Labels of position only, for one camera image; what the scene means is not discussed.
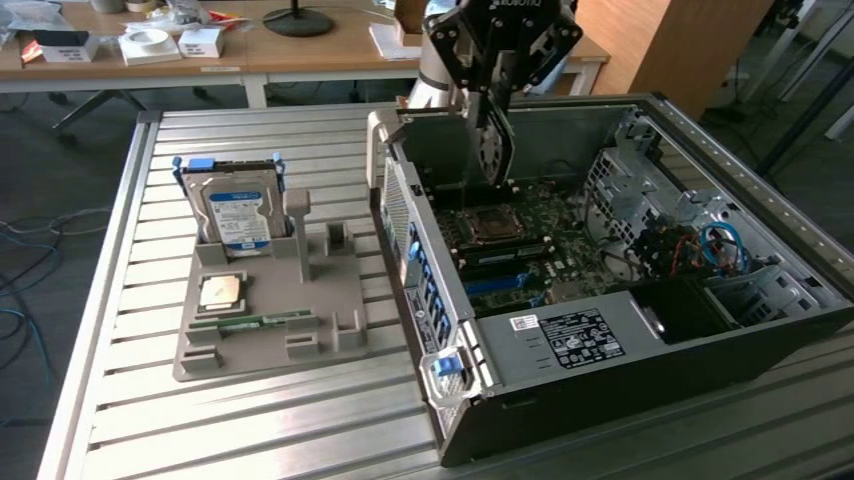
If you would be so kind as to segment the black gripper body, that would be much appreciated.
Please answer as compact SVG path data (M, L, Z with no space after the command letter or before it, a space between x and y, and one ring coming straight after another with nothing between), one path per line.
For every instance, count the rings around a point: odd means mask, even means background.
M559 2L548 0L463 1L461 21L469 30L484 30L496 21L503 26L545 30L559 18Z

